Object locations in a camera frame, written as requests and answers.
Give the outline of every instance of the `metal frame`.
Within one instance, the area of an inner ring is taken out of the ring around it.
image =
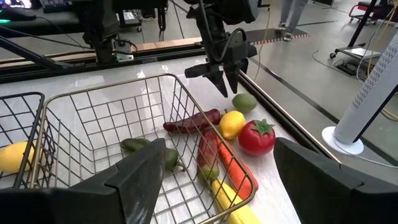
[[[60,71],[49,72],[37,65],[16,65],[13,67],[0,67],[0,83],[20,82],[25,80],[32,80],[38,78],[56,77],[60,75],[69,75],[83,72],[91,72],[96,70],[104,70],[117,67],[125,67],[131,65],[139,65],[143,63],[161,62],[165,60],[173,60],[185,57],[194,57],[205,55],[205,49],[197,44],[180,45],[176,47],[167,47],[163,49],[145,50],[137,52],[134,55],[134,60],[130,62],[111,63],[107,65],[95,64],[95,57],[74,58],[67,60],[72,64],[83,64],[84,67],[66,68]],[[312,151],[321,153],[330,159],[340,162],[332,153],[330,153],[320,142],[318,142],[310,133],[298,124],[286,111],[284,111],[272,98],[264,93],[255,83],[250,79],[245,78],[242,74],[239,75],[239,83],[242,84],[251,94],[253,94],[259,103],[267,109],[275,120],[291,134],[295,140],[309,148]]]

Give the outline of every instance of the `white round base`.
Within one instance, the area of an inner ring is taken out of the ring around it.
[[[346,155],[358,155],[363,152],[363,143],[360,139],[352,144],[341,143],[334,136],[335,129],[336,127],[327,127],[322,131],[322,138],[328,146]]]

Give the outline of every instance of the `lemon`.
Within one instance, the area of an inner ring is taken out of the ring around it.
[[[232,140],[238,136],[245,124],[246,120],[241,112],[230,111],[220,121],[220,133],[225,139]]]
[[[16,173],[21,166],[22,158],[26,149],[27,142],[17,142],[4,149],[0,149],[0,170],[7,173]],[[33,158],[33,147],[29,151],[29,161]]]

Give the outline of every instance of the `white tabletop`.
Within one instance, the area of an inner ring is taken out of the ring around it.
[[[132,67],[114,68],[95,72],[81,73],[76,75],[66,75],[62,77],[32,80],[19,83],[9,83],[0,86],[0,95],[10,95],[27,91],[40,91],[45,94],[46,99],[52,96],[68,93],[75,90],[82,90],[95,86],[116,83],[135,78],[144,78],[149,75],[160,73],[173,73],[181,79],[194,99],[204,111],[217,108],[234,110],[231,103],[233,94],[229,87],[229,98],[224,98],[221,93],[206,78],[186,79],[183,71],[192,65],[203,63],[203,57],[185,58],[180,60],[150,63],[145,65],[135,65]],[[238,92],[244,93],[246,90],[238,86]],[[245,114],[246,121],[252,119],[266,119],[269,123],[275,124],[277,137],[283,137],[293,141],[293,139],[283,130],[270,114],[261,105],[249,114]],[[253,209],[258,219],[262,223],[300,223],[294,210],[292,202],[287,195],[283,183],[279,177],[274,156],[269,153],[262,157],[248,157],[236,150],[241,159],[251,169],[252,173],[259,182],[259,190],[249,206]],[[162,223],[173,223],[172,220]]]

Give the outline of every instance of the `plastic fruit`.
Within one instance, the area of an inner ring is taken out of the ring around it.
[[[261,156],[271,152],[275,144],[273,126],[265,119],[248,122],[239,134],[239,145],[242,151],[250,156]]]
[[[238,111],[248,113],[257,106],[257,100],[249,93],[240,93],[232,99],[232,104]]]
[[[220,133],[225,139],[232,140],[238,136],[245,124],[246,120],[241,112],[230,111],[224,114],[220,121]]]
[[[22,158],[26,150],[27,142],[17,142],[4,149],[0,149],[0,170],[7,173],[16,173],[21,166]],[[33,147],[29,151],[29,161],[32,161],[34,154]]]

